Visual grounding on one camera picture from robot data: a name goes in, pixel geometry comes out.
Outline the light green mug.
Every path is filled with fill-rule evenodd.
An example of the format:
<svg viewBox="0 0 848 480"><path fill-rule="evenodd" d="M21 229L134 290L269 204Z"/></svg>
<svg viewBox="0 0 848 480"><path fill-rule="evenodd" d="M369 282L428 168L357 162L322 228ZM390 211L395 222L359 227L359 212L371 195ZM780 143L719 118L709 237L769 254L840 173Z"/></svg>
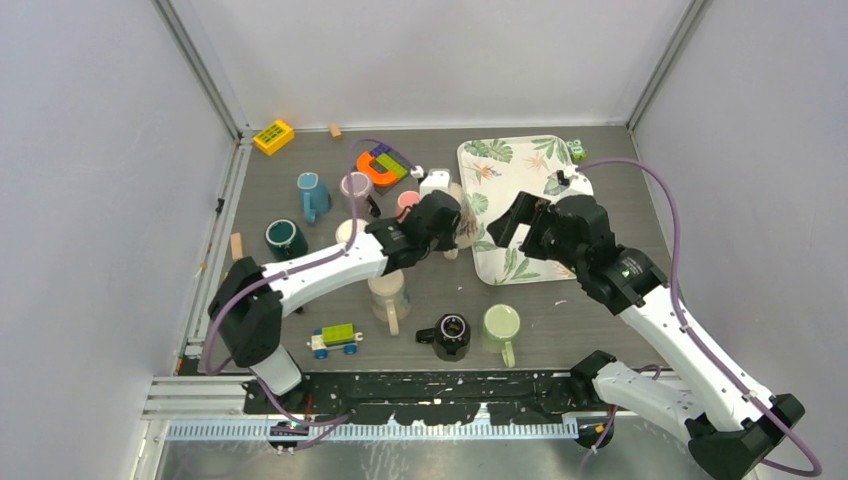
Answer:
<svg viewBox="0 0 848 480"><path fill-rule="evenodd" d="M520 328L520 315L513 307L505 304L491 306L481 322L483 348L489 353L500 354L507 368L515 367L514 343Z"/></svg>

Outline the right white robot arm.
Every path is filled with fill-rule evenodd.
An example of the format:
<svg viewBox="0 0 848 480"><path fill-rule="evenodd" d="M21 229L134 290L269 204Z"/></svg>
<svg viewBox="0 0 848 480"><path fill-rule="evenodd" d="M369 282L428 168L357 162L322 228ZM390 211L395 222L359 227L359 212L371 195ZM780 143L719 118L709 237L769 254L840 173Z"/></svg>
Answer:
<svg viewBox="0 0 848 480"><path fill-rule="evenodd" d="M630 325L690 391L653 381L597 350L570 371L571 397L584 410L603 403L631 410L685 443L714 479L742 479L785 438L805 409L792 394L757 382L742 390L745 371L698 322L676 306L666 275L643 252L617 243L607 211L588 195L551 202L520 192L486 228L506 248L519 225L519 251L571 270L587 295Z"/></svg>

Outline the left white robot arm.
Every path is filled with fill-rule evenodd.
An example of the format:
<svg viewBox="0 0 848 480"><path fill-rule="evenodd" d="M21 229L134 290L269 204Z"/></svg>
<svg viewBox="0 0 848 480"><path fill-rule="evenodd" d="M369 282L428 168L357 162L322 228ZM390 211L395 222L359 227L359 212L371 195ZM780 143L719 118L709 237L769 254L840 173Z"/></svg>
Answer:
<svg viewBox="0 0 848 480"><path fill-rule="evenodd" d="M442 191L426 194L403 219L383 218L346 243L297 259L258 265L236 261L207 307L207 342L221 339L230 359L268 388L280 412L298 412L307 398L302 373L281 345L281 322L303 305L349 284L415 266L456 246L461 206Z"/></svg>

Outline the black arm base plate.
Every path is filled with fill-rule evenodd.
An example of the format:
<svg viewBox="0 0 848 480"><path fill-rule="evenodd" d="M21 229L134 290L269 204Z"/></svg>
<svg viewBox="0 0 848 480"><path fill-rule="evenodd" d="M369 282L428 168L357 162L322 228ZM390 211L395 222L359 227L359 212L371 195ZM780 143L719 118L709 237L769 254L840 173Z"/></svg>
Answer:
<svg viewBox="0 0 848 480"><path fill-rule="evenodd" d="M343 417L358 425L466 425L482 414L496 426L540 425L611 409L568 372L555 370L308 372L276 401L255 380L241 387L247 414L286 410L313 422Z"/></svg>

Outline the beige floral mug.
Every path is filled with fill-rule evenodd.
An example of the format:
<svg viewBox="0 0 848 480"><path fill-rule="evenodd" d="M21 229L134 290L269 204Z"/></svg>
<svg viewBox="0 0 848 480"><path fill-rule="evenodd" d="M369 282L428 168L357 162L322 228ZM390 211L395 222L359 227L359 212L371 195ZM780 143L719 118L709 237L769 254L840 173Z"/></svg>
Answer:
<svg viewBox="0 0 848 480"><path fill-rule="evenodd" d="M445 251L443 257L447 260L455 260L461 250L473 246L478 234L478 223L470 199L463 187L458 183L451 182L449 193L460 205L460 218L455 233L456 247Z"/></svg>

